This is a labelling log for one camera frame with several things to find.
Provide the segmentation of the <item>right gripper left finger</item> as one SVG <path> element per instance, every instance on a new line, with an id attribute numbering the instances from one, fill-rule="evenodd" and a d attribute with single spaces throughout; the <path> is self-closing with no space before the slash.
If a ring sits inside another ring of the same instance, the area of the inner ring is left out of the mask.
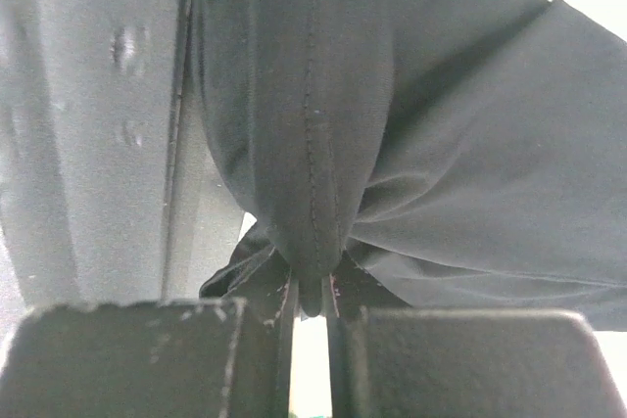
<path id="1" fill-rule="evenodd" d="M 221 299 L 35 309 L 1 348 L 1 413 L 284 417 L 297 297 L 275 255 Z"/>

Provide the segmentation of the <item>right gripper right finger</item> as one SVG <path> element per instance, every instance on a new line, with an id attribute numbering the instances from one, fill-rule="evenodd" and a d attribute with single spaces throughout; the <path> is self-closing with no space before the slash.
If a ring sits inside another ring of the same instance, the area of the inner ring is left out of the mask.
<path id="1" fill-rule="evenodd" d="M 337 417 L 622 417 L 591 327 L 554 309 L 417 309 L 344 258 L 322 283 Z"/>

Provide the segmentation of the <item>black printed t shirt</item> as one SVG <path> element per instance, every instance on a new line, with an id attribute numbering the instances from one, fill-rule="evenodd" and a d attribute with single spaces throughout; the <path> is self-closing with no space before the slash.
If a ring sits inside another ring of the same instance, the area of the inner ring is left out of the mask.
<path id="1" fill-rule="evenodd" d="M 209 149 L 256 220 L 202 287 L 341 259 L 420 307 L 626 327 L 626 44 L 560 0 L 192 0 Z"/>

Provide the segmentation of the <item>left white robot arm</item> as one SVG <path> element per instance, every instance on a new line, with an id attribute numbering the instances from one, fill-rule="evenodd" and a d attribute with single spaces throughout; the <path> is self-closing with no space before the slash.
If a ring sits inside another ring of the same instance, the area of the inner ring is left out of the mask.
<path id="1" fill-rule="evenodd" d="M 241 216 L 191 85 L 190 0 L 1 0 L 1 299 L 194 299 Z"/>

